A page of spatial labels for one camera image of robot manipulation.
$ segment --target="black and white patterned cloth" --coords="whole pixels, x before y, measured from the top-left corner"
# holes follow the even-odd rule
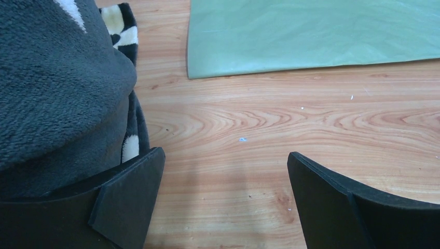
[[[136,66],[138,27],[129,4],[122,3],[100,8],[99,12],[112,38],[113,47],[127,56]],[[134,91],[131,92],[129,101],[127,133],[122,145],[122,163],[149,149],[145,119]]]

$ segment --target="black and white fabric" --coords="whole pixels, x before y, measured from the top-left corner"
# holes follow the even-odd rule
[[[100,8],[99,12],[112,38],[113,47],[127,56],[136,66],[138,27],[129,4],[122,3]],[[127,134],[122,144],[122,163],[149,149],[144,115],[134,91],[129,95],[129,101]]]
[[[149,149],[128,4],[0,1],[0,200],[37,197]]]

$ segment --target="green plastic sheet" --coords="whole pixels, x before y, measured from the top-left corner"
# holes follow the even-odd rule
[[[440,0],[191,0],[188,77],[440,58]]]

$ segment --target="wooden floor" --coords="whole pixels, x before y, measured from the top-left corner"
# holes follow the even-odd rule
[[[145,248],[306,248],[291,151],[440,203],[439,61],[188,80],[189,0],[129,3],[135,90],[167,154]]]

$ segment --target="black foam piece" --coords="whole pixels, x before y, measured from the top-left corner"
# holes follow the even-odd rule
[[[164,162],[153,148],[48,196],[0,202],[0,248],[143,248]]]
[[[298,152],[287,168],[308,249],[440,248],[440,205],[369,187]]]

